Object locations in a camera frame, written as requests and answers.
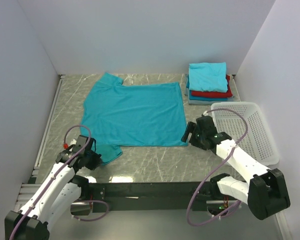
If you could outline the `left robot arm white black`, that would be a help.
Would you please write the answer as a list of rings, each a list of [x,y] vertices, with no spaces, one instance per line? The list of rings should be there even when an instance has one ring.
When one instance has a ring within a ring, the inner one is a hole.
[[[91,189],[88,178],[77,172],[95,170],[102,163],[94,152],[96,140],[79,135],[76,143],[59,153],[52,170],[39,189],[18,211],[4,219],[7,240],[47,240],[56,220],[76,201],[88,202]]]

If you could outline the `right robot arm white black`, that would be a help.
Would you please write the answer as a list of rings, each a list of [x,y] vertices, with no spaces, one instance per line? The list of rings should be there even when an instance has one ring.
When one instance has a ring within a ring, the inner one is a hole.
[[[218,132],[211,116],[201,116],[188,122],[181,138],[192,146],[211,151],[220,157],[223,164],[230,164],[243,178],[237,180],[227,173],[215,177],[208,175],[190,199],[203,197],[212,200],[232,197],[247,204],[251,213],[264,220],[291,206],[284,174],[277,168],[259,163],[225,132]]]

